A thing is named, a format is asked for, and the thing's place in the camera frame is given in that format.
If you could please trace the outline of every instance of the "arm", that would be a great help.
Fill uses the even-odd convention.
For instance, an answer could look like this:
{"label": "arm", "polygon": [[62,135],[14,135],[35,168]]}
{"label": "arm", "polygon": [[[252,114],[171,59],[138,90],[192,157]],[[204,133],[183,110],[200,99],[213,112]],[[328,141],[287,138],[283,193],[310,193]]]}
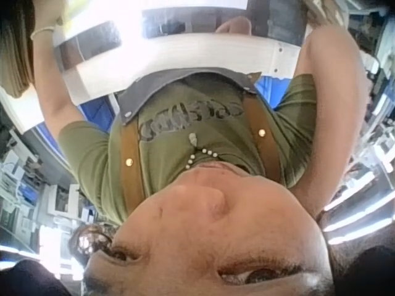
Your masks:
{"label": "arm", "polygon": [[322,27],[304,49],[317,88],[317,117],[312,155],[292,192],[313,216],[336,193],[366,111],[368,89],[359,48],[341,28]]}
{"label": "arm", "polygon": [[[62,1],[35,0],[36,29],[53,26],[62,12]],[[84,116],[74,106],[56,64],[52,32],[38,33],[33,40],[35,88],[45,124],[55,139],[60,130]]]}

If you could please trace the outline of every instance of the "bracelet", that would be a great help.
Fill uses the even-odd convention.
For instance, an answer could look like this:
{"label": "bracelet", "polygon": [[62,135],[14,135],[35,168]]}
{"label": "bracelet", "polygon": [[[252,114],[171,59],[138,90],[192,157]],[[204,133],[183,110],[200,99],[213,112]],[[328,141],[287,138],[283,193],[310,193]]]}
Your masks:
{"label": "bracelet", "polygon": [[55,26],[44,27],[44,28],[35,30],[35,31],[30,35],[30,39],[33,40],[33,38],[34,38],[38,33],[41,33],[41,32],[44,32],[44,31],[51,31],[51,32],[53,32],[53,31],[55,31]]}

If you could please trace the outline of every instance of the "olive green t-shirt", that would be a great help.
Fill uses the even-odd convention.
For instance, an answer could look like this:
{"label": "olive green t-shirt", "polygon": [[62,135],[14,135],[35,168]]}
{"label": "olive green t-shirt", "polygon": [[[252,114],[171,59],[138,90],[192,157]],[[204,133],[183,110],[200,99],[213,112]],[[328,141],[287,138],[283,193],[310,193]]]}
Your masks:
{"label": "olive green t-shirt", "polygon": [[[165,86],[143,107],[138,118],[139,151],[146,197],[185,171],[193,146],[218,153],[224,161],[265,176],[241,103],[242,90],[215,74],[193,75]],[[311,75],[294,78],[276,110],[262,101],[276,140],[281,182],[291,187],[309,161],[315,130],[316,91]],[[71,123],[59,145],[81,189],[96,208],[122,223],[127,209],[122,195],[120,134],[117,117],[110,134],[86,121]],[[210,159],[196,154],[195,163]]]}

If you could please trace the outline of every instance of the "nose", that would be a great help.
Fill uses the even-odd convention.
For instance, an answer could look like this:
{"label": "nose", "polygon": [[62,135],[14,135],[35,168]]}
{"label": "nose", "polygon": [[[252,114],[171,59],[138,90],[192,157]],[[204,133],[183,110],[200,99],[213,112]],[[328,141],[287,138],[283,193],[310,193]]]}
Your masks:
{"label": "nose", "polygon": [[162,217],[175,217],[199,224],[213,223],[227,215],[229,208],[222,191],[196,185],[176,185],[162,203]]}

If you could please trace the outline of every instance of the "woman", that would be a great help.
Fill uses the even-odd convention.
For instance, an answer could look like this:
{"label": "woman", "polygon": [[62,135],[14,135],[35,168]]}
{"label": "woman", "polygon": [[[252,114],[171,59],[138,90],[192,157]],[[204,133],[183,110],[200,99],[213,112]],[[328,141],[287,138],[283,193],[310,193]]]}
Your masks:
{"label": "woman", "polygon": [[[308,37],[276,110],[257,98],[252,76],[168,70],[125,91],[108,136],[84,121],[57,68],[60,1],[35,7],[45,122],[85,194],[121,225],[89,260],[89,295],[331,295],[315,219],[347,167],[368,97],[346,31]],[[219,31],[249,33],[231,28]]]}

